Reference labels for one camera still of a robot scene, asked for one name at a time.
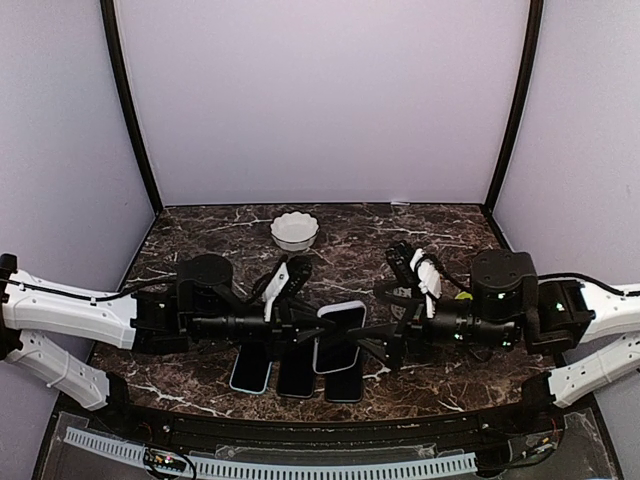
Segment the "light blue smartphone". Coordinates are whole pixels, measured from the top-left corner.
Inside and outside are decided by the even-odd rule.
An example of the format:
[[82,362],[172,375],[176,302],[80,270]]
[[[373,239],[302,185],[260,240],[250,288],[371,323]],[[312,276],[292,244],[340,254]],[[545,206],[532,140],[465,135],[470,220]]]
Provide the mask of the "light blue smartphone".
[[333,374],[356,364],[360,347],[347,338],[347,333],[364,326],[366,313],[365,304],[359,300],[319,309],[319,318],[332,322],[333,327],[315,339],[312,367],[316,374]]

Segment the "purple smartphone dark screen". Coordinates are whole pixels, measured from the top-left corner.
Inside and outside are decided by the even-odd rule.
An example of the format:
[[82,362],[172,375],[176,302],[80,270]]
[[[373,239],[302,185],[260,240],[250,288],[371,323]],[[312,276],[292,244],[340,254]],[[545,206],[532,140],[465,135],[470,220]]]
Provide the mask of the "purple smartphone dark screen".
[[357,403],[362,400],[362,373],[356,369],[331,373],[325,377],[325,400],[331,403]]

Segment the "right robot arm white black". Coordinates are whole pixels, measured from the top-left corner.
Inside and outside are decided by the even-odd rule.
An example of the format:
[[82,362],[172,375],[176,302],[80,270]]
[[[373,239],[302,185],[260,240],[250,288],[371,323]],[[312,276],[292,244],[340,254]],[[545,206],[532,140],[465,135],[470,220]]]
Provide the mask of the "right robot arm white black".
[[458,344],[509,350],[523,343],[530,355],[553,356],[612,337],[610,344],[576,363],[523,382],[521,402],[510,424],[534,432],[549,407],[566,408],[639,367],[639,287],[611,286],[578,273],[538,275],[526,252],[487,250],[471,264],[470,283],[459,298],[445,298],[441,282],[452,282],[442,263],[405,242],[387,248],[395,279],[376,298],[402,309],[388,324],[354,328],[349,341],[390,369],[398,369],[410,347]]

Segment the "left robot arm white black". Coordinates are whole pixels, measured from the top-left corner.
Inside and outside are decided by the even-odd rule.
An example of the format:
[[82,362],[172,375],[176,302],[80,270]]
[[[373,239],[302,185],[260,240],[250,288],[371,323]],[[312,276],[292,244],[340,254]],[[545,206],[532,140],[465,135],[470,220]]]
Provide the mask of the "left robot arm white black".
[[268,361],[321,335],[335,322],[296,295],[311,274],[303,256],[281,257],[247,299],[232,290],[233,266],[216,254],[178,263],[174,274],[118,293],[72,288],[19,269],[15,255],[1,256],[1,358],[74,399],[120,436],[141,427],[128,402],[126,381],[88,366],[47,338],[85,338],[121,350],[166,355],[201,339],[255,344]]

